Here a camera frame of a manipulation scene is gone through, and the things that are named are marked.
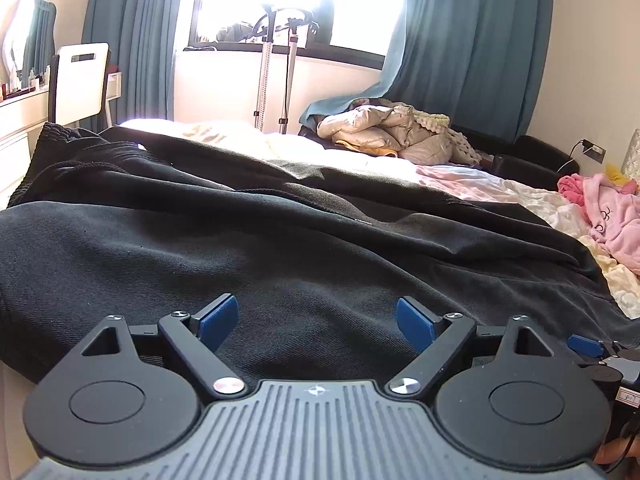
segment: vanity table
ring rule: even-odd
[[[109,74],[107,102],[120,97],[122,73]],[[47,121],[49,89],[44,87],[0,103],[0,209],[4,209],[14,189],[29,167],[42,125]],[[111,125],[109,105],[105,106]]]

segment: yellow cloth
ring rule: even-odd
[[[612,181],[616,186],[622,187],[627,182],[631,182],[631,178],[623,175],[620,170],[613,164],[607,164],[604,169],[604,174]]]
[[[396,152],[396,150],[390,150],[389,148],[364,148],[363,146],[352,146],[346,140],[336,140],[335,143],[344,146],[352,152],[366,153],[367,155],[398,157],[398,152]]]

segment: blue gripper pad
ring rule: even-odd
[[[416,352],[423,352],[436,341],[434,324],[404,298],[396,304],[396,321],[402,335]]]
[[[215,352],[238,324],[238,301],[235,296],[223,294],[192,316],[195,336]]]
[[[602,357],[604,354],[604,348],[600,343],[580,335],[573,334],[569,339],[567,339],[566,344],[574,352],[588,355],[589,357]]]

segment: white blanket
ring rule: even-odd
[[[589,236],[577,205],[557,192],[534,189],[513,180],[460,166],[416,166],[402,158],[369,156],[343,150],[325,150],[305,137],[262,134],[238,121],[181,124],[135,119],[122,126],[184,137],[225,150],[273,162],[293,161],[339,168],[361,174],[384,175],[442,190],[464,200],[517,203],[551,227],[581,241],[589,248],[609,283],[611,295],[631,319],[640,317],[640,283],[625,266],[607,256]]]

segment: power outlet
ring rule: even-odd
[[[604,154],[607,153],[607,150],[585,139],[582,141],[582,152],[589,158],[602,164]]]

